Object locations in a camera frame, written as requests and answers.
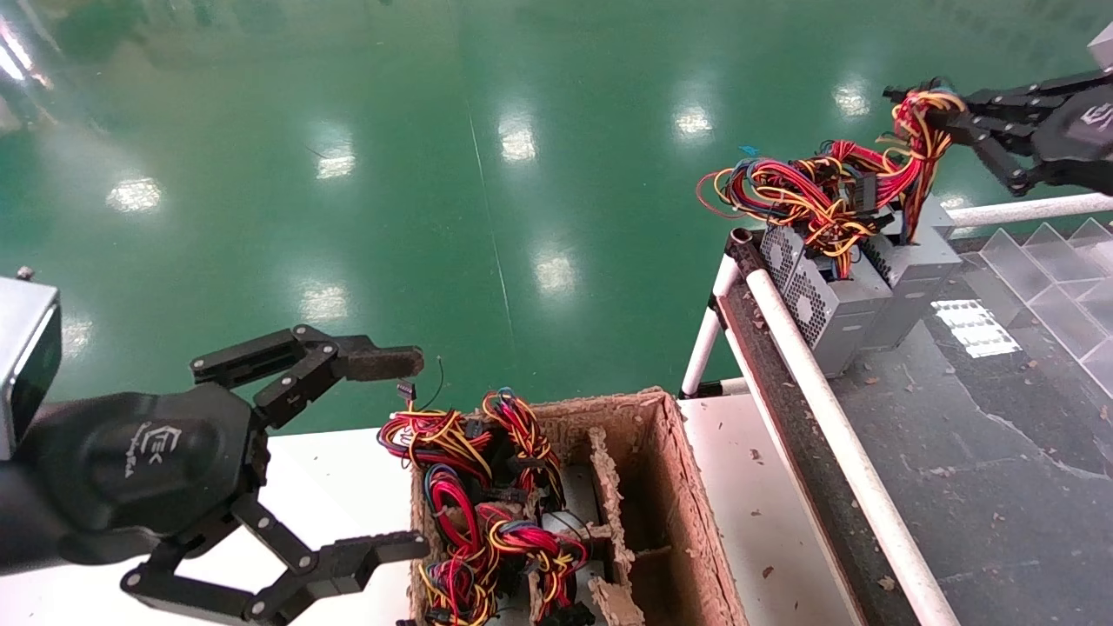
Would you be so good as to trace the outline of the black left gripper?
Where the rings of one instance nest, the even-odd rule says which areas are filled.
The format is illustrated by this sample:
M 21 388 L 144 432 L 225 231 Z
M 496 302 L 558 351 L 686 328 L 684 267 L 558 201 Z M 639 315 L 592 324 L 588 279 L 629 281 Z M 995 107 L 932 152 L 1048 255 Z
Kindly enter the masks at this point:
M 342 380 L 417 376 L 416 345 L 329 336 L 301 324 L 196 358 L 175 395 L 124 392 L 45 405 L 24 432 L 24 555 L 142 557 L 124 594 L 148 609 L 223 625 L 290 625 L 323 599 L 365 590 L 378 567 L 429 556 L 406 530 L 311 549 L 258 502 L 266 428 L 280 429 Z M 230 390 L 267 379 L 253 407 Z M 283 564 L 259 591 L 183 577 L 180 563 L 238 529 Z

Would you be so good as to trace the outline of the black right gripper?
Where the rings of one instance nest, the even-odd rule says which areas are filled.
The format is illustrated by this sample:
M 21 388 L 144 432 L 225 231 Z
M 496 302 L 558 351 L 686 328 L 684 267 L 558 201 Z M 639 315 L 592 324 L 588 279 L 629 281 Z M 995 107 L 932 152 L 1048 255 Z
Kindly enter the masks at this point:
M 1040 185 L 1112 195 L 1112 78 L 1089 71 L 981 89 L 965 110 L 942 113 L 951 141 L 971 147 L 1014 197 Z

